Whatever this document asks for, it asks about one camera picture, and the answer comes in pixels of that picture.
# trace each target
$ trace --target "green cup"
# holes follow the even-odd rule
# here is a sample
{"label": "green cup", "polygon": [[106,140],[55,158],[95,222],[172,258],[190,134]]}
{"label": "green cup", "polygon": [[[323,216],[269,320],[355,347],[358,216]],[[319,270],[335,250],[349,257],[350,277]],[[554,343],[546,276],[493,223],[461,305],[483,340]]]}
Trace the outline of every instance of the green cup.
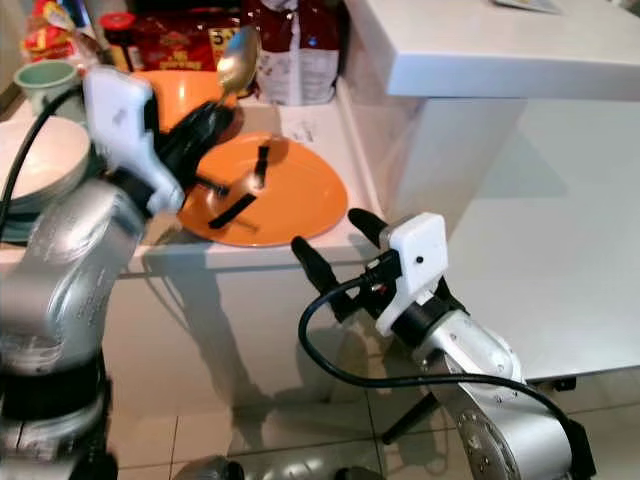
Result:
{"label": "green cup", "polygon": [[[80,84],[78,69],[64,60],[42,60],[25,65],[13,75],[31,103],[31,110],[38,115],[55,97]],[[86,116],[82,101],[74,96],[68,99],[56,115],[84,124]]]}

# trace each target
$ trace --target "floor tile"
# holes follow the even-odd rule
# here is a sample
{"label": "floor tile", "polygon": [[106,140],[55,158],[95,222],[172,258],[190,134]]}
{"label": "floor tile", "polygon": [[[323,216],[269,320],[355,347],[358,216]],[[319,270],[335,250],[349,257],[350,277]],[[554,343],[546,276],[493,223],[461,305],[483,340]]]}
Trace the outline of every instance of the floor tile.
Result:
{"label": "floor tile", "polygon": [[[636,480],[640,472],[640,405],[572,415],[587,429],[598,478]],[[472,480],[455,430],[402,437],[378,443],[382,471],[389,480]]]}
{"label": "floor tile", "polygon": [[170,480],[173,480],[174,478],[176,478],[176,475],[178,475],[178,472],[180,470],[182,470],[182,467],[184,467],[185,465],[187,465],[189,462],[178,462],[178,463],[173,463],[171,465],[171,476],[169,477]]}
{"label": "floor tile", "polygon": [[[371,419],[376,436],[382,435],[418,401],[424,398],[426,390],[418,388],[398,388],[382,392],[367,392],[371,406]],[[454,427],[453,420],[443,409],[438,408],[431,415],[418,422],[409,432],[429,432]]]}
{"label": "floor tile", "polygon": [[579,377],[575,390],[550,396],[569,413],[640,403],[640,369]]}
{"label": "floor tile", "polygon": [[230,410],[178,417],[173,462],[226,455],[232,437]]}
{"label": "floor tile", "polygon": [[597,478],[636,480],[640,472],[640,405],[579,413],[587,430]]}
{"label": "floor tile", "polygon": [[364,392],[356,402],[242,409],[233,425],[231,455],[373,437]]}
{"label": "floor tile", "polygon": [[455,430],[409,434],[378,450],[388,480],[473,480]]}
{"label": "floor tile", "polygon": [[176,417],[138,417],[114,413],[109,448],[118,465],[139,467],[171,463]]}
{"label": "floor tile", "polygon": [[[374,352],[368,363],[370,377],[399,377],[421,373],[411,358],[411,352],[398,341],[369,342],[368,350]],[[418,387],[368,390],[371,419],[376,435],[385,432],[427,393],[426,388]],[[416,424],[411,432],[442,430],[453,426],[454,423],[444,409],[438,409],[433,415]]]}
{"label": "floor tile", "polygon": [[378,471],[378,456],[372,440],[232,458],[242,465],[247,480],[330,480],[340,468],[350,466]]}
{"label": "floor tile", "polygon": [[170,465],[125,468],[118,472],[118,480],[169,480]]}

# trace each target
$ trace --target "metal spoon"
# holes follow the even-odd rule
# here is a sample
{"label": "metal spoon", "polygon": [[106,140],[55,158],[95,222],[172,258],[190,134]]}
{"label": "metal spoon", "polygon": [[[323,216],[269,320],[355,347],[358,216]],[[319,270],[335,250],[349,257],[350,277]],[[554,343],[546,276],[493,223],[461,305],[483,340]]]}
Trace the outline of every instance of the metal spoon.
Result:
{"label": "metal spoon", "polygon": [[259,52],[260,35],[254,27],[245,26],[236,32],[216,67],[222,87],[222,97],[217,106],[222,105],[232,93],[249,86],[256,73]]}

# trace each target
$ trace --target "orange plate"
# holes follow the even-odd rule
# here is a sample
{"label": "orange plate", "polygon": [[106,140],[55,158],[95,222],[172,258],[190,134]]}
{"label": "orange plate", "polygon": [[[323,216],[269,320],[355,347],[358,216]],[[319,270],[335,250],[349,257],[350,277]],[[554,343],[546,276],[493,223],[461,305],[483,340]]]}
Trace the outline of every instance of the orange plate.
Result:
{"label": "orange plate", "polygon": [[[271,150],[265,187],[256,190],[249,185],[258,147],[267,142]],[[228,245],[266,247],[287,244],[296,235],[309,238],[333,227],[347,209],[347,192],[336,172],[306,147],[271,133],[240,135],[218,145],[202,159],[198,174],[231,185],[231,192],[221,200],[197,185],[178,218],[196,235]],[[251,205],[225,227],[209,227],[247,192],[257,197]]]}
{"label": "orange plate", "polygon": [[[158,98],[160,129],[170,130],[191,110],[208,100],[218,100],[222,88],[218,84],[216,72],[196,72],[191,70],[154,70],[136,72],[134,77],[151,83]],[[234,107],[236,98],[230,95],[225,105]]]}

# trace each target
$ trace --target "cable connector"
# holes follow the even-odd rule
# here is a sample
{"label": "cable connector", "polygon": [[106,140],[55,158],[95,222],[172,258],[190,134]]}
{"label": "cable connector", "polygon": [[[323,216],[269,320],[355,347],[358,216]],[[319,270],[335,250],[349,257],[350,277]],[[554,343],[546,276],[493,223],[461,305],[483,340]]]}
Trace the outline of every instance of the cable connector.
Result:
{"label": "cable connector", "polygon": [[374,289],[380,285],[395,283],[396,278],[401,275],[400,255],[395,250],[387,250],[367,265],[360,278],[368,288]]}

